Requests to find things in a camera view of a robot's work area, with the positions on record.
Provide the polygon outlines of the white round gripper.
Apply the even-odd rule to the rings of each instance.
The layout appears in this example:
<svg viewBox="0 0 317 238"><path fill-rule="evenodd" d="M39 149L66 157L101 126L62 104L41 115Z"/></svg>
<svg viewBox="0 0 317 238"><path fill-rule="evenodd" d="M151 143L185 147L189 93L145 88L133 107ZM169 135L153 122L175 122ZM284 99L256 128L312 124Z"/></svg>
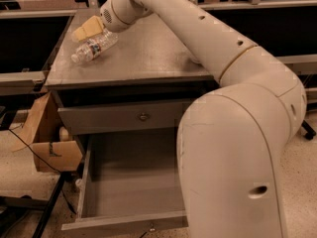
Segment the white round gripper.
<svg viewBox="0 0 317 238"><path fill-rule="evenodd" d="M107 0L100 8L100 17L92 16L71 34L78 43L103 32L123 32L133 24L131 0Z"/></svg>

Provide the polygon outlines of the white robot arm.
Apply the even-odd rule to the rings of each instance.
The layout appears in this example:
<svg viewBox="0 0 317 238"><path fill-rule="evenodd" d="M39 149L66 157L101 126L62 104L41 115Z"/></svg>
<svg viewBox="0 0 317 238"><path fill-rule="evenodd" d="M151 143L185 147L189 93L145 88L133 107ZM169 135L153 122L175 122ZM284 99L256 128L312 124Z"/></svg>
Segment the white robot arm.
<svg viewBox="0 0 317 238"><path fill-rule="evenodd" d="M99 20L122 32L151 13L220 85L187 108L177 132L191 238L287 238L279 155L306 113L300 79L188 0L107 0Z"/></svg>

